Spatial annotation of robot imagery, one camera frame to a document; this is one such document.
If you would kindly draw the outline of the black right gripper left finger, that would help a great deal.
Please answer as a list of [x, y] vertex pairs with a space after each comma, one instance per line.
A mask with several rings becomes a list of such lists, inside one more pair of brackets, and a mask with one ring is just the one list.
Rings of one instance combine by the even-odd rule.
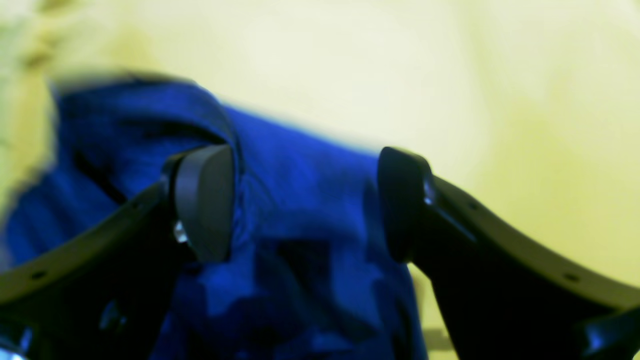
[[1, 273], [3, 360], [146, 360], [184, 264], [224, 262], [230, 145], [178, 153], [103, 222]]

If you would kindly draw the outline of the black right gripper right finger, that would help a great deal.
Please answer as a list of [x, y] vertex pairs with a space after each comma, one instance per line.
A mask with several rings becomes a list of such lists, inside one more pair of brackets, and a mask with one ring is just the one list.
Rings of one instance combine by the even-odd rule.
[[562, 256], [386, 146], [377, 166], [388, 251], [432, 285], [460, 360], [631, 360], [638, 287]]

